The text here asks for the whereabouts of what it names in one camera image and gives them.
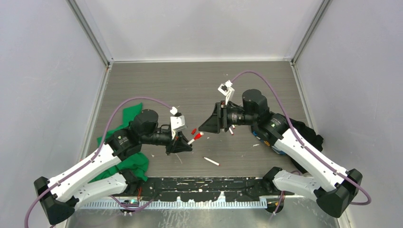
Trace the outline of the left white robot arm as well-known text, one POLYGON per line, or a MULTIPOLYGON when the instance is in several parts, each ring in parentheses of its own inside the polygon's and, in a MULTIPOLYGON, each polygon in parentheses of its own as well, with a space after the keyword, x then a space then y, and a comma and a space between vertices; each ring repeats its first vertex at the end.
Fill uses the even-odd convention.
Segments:
POLYGON ((139 153, 142 145, 165 146, 167 154, 192 151, 191 143, 181 132, 186 128, 184 115, 176 113, 169 124, 161 126, 158 118, 156 111, 143 110, 127 127, 115 131, 101 143, 99 151, 55 177, 36 179, 34 187, 49 223, 59 224, 81 206, 106 196, 135 195, 141 179, 129 168, 101 180, 94 181, 94 178, 139 153))

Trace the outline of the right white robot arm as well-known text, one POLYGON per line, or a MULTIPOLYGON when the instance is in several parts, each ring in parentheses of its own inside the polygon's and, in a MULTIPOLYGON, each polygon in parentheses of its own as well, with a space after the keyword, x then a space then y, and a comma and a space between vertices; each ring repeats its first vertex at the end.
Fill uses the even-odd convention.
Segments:
POLYGON ((248 125, 256 136, 272 149, 283 151, 309 174, 309 177, 273 167, 264 177, 264 189, 269 195, 288 191, 317 203, 328 215, 339 218, 358 194, 363 175, 357 169, 347 170, 328 159, 300 133, 292 129, 281 114, 270 111, 267 98, 257 89, 242 94, 243 105, 220 101, 199 131, 220 133, 232 125, 248 125))

